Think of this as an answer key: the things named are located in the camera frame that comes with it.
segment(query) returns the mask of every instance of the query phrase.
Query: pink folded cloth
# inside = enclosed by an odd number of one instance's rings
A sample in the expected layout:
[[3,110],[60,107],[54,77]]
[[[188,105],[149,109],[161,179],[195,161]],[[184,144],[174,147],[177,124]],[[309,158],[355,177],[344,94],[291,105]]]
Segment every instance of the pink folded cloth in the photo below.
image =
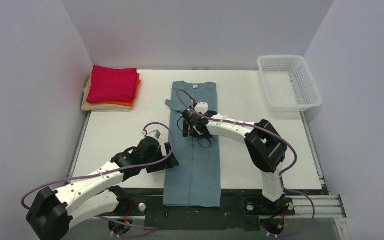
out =
[[91,90],[91,83],[92,83],[92,77],[89,77],[89,80],[87,80],[86,86],[83,89],[83,101],[81,102],[81,110],[82,111],[95,111],[95,110],[109,110],[109,111],[122,111],[127,112],[129,111],[129,106],[121,106],[116,104],[107,104],[107,103],[101,103],[101,104],[91,104],[86,101],[89,96],[89,91]]
[[103,66],[93,66],[92,83],[87,102],[123,102],[130,103],[135,98],[138,84],[136,68],[113,69]]

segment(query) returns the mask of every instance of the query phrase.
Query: white plastic basket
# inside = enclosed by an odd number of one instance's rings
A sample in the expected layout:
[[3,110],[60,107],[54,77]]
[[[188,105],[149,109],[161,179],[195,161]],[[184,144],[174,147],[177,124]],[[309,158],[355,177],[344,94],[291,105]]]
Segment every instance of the white plastic basket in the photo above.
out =
[[319,89],[303,57],[261,56],[257,62],[271,112],[301,112],[322,105]]

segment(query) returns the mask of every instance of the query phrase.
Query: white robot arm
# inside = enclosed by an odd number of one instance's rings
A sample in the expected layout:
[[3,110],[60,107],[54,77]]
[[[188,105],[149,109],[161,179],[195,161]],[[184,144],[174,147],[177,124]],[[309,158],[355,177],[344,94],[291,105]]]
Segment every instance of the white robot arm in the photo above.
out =
[[[160,135],[158,130],[149,132],[138,146],[116,154],[88,175],[93,177],[73,181],[54,190],[49,187],[40,190],[26,216],[39,239],[62,239],[70,228],[100,214],[114,211],[126,214],[130,207],[129,196],[118,186],[119,183],[138,175],[142,169],[153,173],[179,165],[173,154],[163,160],[158,142]],[[166,142],[166,153],[171,149],[170,143]],[[120,168],[126,167],[131,168],[120,171]]]
[[212,136],[222,136],[241,144],[245,144],[255,166],[261,170],[264,184],[262,195],[271,202],[278,201],[284,195],[283,180],[280,175],[285,159],[287,146],[277,138],[260,132],[253,127],[241,124],[257,125],[278,135],[270,122],[244,122],[227,118],[217,112],[209,111],[208,104],[199,102],[195,104],[195,111],[206,117],[220,120],[208,121],[190,109],[182,113],[184,119],[183,136],[193,138],[209,139]]

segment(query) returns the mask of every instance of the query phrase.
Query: white table surface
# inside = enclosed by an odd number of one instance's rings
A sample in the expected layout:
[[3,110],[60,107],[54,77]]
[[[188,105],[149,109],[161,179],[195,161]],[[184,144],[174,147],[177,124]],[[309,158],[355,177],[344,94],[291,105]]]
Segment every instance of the white table surface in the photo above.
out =
[[[300,113],[273,113],[268,110],[266,96],[258,71],[210,70],[138,70],[142,81],[134,108],[129,112],[93,111],[75,165],[73,176],[83,176],[98,169],[114,155],[136,146],[143,135],[143,126],[161,122],[169,126],[170,109],[166,99],[171,98],[172,82],[213,82],[217,84],[218,112],[245,122],[266,119],[277,132],[296,149],[298,162],[284,173],[286,188],[298,190],[321,189],[319,176]],[[160,126],[159,141],[168,141],[168,132]],[[221,188],[262,189],[261,171],[251,161],[247,147],[236,141],[220,138]],[[283,166],[293,161],[286,152]],[[120,184],[123,188],[164,188],[165,171],[141,171]]]

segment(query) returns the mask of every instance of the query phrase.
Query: zip tie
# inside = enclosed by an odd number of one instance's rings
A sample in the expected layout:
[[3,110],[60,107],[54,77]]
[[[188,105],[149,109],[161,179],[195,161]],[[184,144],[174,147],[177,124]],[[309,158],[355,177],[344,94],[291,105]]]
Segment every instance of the zip tie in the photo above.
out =
[[193,126],[193,129],[195,129],[195,131],[196,131],[199,135],[202,135],[202,133],[200,133],[200,131],[198,131],[197,126]]
[[102,172],[100,172],[99,170],[96,170],[96,171],[99,173],[99,175],[101,176],[101,178],[103,178],[103,180],[106,182],[105,177],[104,177],[104,175],[102,174]]
[[232,130],[235,129],[235,125],[237,122],[238,122],[237,120],[234,121],[233,126],[232,126]]
[[228,119],[229,117],[227,115],[224,115],[223,116],[223,119],[220,120],[220,123],[218,124],[218,127],[221,128],[222,127],[222,123],[224,122],[224,120]]

